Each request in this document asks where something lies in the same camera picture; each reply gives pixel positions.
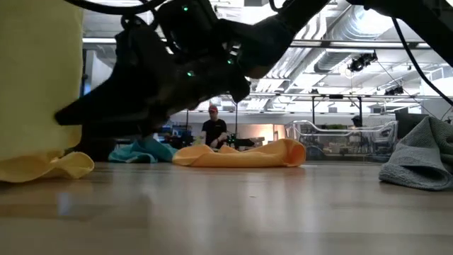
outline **ceiling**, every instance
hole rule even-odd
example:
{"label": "ceiling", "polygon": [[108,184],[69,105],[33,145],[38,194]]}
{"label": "ceiling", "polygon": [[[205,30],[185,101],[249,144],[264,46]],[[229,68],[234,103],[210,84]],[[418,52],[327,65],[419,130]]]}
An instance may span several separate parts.
{"label": "ceiling", "polygon": [[[91,0],[102,4],[112,6],[132,6],[139,4],[135,0]],[[253,24],[265,17],[273,15],[269,5],[259,7],[244,6],[244,0],[212,0],[212,5],[217,6],[217,15],[220,18],[226,18],[243,23]],[[276,5],[281,6],[283,0],[276,0]],[[374,13],[363,14],[363,18],[356,23],[351,23],[349,17],[353,11],[357,11],[345,0],[334,0],[319,14],[313,17],[307,26],[301,30],[295,40],[356,40],[357,37],[351,38],[348,32],[341,31],[341,28],[354,27],[359,28],[363,35],[360,35],[361,41],[392,41],[399,42],[399,38],[392,24],[388,19],[382,19],[381,16]],[[146,22],[150,23],[153,19],[151,13],[140,15]],[[407,41],[422,41],[406,24],[400,22],[403,34]],[[85,38],[113,38],[121,31],[120,17],[108,16],[91,11],[85,11],[84,16],[84,37]],[[115,46],[114,45],[94,45],[98,57],[109,66],[115,64]],[[300,47],[291,47],[282,59],[274,66],[265,79],[253,80],[251,91],[255,93],[290,93],[290,94],[307,94],[312,89],[317,89],[320,94],[377,94],[382,95],[386,88],[391,88],[396,83],[403,84],[407,94],[417,95],[420,92],[420,77],[412,67],[408,55],[404,50],[386,50],[376,49],[379,62],[372,63],[363,71],[351,75],[347,70],[347,65],[354,56],[361,52],[370,52],[370,50],[347,50],[344,52],[330,52],[325,49],[307,49]],[[432,50],[413,50],[413,54],[422,69],[429,74],[445,66],[445,61]],[[314,63],[322,60],[325,55],[329,55],[332,60],[339,59],[335,66],[328,72],[315,72]],[[291,111],[293,108],[310,109],[311,102],[300,101],[296,96],[250,96],[244,102],[239,104],[241,111]],[[382,102],[383,99],[375,99],[375,102],[369,102],[365,106]],[[213,98],[211,103],[229,108],[232,102],[229,97],[221,96]],[[412,100],[398,101],[398,105],[413,105]],[[327,111],[331,102],[324,100],[316,111]],[[206,110],[209,102],[202,103],[199,110]]]}

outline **orange towel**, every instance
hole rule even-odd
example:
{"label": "orange towel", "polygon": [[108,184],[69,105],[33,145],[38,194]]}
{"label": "orange towel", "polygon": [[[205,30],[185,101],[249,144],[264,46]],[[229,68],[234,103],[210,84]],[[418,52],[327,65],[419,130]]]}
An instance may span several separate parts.
{"label": "orange towel", "polygon": [[174,164],[198,167],[300,166],[304,162],[304,145],[291,139],[281,139],[245,152],[228,146],[214,152],[207,145],[195,145],[179,150],[173,157]]}

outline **gray towel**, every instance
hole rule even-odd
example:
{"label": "gray towel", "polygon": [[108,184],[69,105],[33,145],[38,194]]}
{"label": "gray towel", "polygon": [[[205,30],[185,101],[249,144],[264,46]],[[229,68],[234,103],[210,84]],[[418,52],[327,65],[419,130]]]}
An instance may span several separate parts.
{"label": "gray towel", "polygon": [[396,145],[379,179],[396,185],[441,191],[453,187],[453,126],[426,117]]}

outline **red cap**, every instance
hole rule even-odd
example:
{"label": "red cap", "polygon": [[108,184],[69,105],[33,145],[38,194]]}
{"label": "red cap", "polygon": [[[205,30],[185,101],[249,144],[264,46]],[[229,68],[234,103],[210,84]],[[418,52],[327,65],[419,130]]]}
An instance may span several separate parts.
{"label": "red cap", "polygon": [[216,113],[219,112],[219,110],[217,109],[217,106],[215,106],[215,105],[210,105],[210,108],[208,109],[208,111],[215,111]]}

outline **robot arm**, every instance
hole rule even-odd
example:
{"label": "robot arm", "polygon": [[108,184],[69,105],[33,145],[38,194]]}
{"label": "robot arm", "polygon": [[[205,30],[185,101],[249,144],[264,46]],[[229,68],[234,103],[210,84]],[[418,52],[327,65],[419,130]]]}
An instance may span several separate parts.
{"label": "robot arm", "polygon": [[[246,25],[218,20],[208,0],[164,4],[162,0],[143,0],[145,4],[136,8],[109,9],[87,5],[85,0],[65,1],[92,11],[123,13],[124,31],[115,36],[117,62],[111,77],[56,113],[57,122],[129,122],[146,130],[213,96],[229,93],[235,102],[247,97],[250,89],[245,76],[265,76],[294,36],[329,2],[288,0],[274,16]],[[448,47],[453,38],[453,12],[445,0],[348,1],[402,19],[453,65],[453,49]],[[150,25],[135,15],[144,11],[143,6],[154,14]],[[165,42],[155,31],[157,25]]]}

